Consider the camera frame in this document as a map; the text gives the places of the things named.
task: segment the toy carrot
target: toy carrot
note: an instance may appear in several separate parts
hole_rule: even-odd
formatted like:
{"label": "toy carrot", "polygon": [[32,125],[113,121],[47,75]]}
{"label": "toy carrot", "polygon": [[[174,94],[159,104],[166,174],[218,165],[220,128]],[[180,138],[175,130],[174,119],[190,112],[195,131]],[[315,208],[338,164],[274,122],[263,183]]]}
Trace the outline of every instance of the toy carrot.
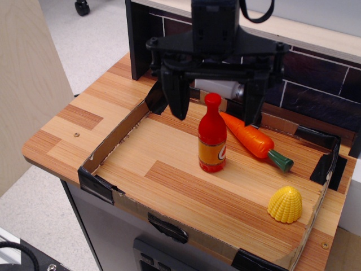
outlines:
{"label": "toy carrot", "polygon": [[293,161],[274,150],[273,140],[260,130],[249,125],[244,126],[244,122],[227,113],[220,113],[228,128],[236,138],[258,158],[269,157],[284,173],[289,172],[293,166]]}

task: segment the yellow corn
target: yellow corn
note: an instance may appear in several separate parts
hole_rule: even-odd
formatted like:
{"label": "yellow corn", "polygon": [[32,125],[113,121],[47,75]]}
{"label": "yellow corn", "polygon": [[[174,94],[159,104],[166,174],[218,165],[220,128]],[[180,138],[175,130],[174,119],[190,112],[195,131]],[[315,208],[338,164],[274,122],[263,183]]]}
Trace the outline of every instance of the yellow corn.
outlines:
{"label": "yellow corn", "polygon": [[302,196],[300,192],[291,186],[279,189],[270,199],[267,212],[276,221],[293,223],[302,214]]}

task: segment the red bottle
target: red bottle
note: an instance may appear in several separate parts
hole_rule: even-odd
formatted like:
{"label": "red bottle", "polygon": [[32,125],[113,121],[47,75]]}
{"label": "red bottle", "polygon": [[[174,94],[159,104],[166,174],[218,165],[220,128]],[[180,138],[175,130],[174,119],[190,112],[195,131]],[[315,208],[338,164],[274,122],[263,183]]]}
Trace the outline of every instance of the red bottle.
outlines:
{"label": "red bottle", "polygon": [[209,93],[205,97],[207,113],[199,122],[199,165],[206,172],[217,172],[226,164],[226,123],[218,112],[221,96]]}

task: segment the wheel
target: wheel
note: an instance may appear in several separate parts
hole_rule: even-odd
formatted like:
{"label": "wheel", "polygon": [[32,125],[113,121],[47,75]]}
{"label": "wheel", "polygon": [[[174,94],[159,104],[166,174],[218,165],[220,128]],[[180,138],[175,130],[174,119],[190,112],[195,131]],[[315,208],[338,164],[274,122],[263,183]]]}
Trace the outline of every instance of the wheel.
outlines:
{"label": "wheel", "polygon": [[90,8],[85,0],[77,0],[75,3],[75,9],[80,16],[89,14]]}

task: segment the gray floor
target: gray floor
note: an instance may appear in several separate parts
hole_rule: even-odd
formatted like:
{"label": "gray floor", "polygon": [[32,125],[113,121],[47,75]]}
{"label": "gray floor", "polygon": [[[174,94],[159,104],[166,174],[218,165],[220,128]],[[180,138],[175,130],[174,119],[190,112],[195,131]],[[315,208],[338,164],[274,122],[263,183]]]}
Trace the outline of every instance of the gray floor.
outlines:
{"label": "gray floor", "polygon": [[[124,0],[39,0],[74,94],[81,93],[129,50]],[[98,270],[56,177],[32,166],[0,198],[0,226],[74,271]]]}

